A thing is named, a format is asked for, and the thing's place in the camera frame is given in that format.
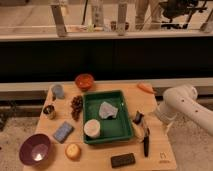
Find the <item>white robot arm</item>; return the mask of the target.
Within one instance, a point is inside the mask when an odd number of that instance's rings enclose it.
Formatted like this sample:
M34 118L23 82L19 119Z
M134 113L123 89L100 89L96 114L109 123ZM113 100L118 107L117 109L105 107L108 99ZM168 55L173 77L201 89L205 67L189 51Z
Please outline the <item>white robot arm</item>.
M213 111L197 103L197 97L197 89L191 84L168 88L163 93L163 101L152 114L169 125L181 113L213 136Z

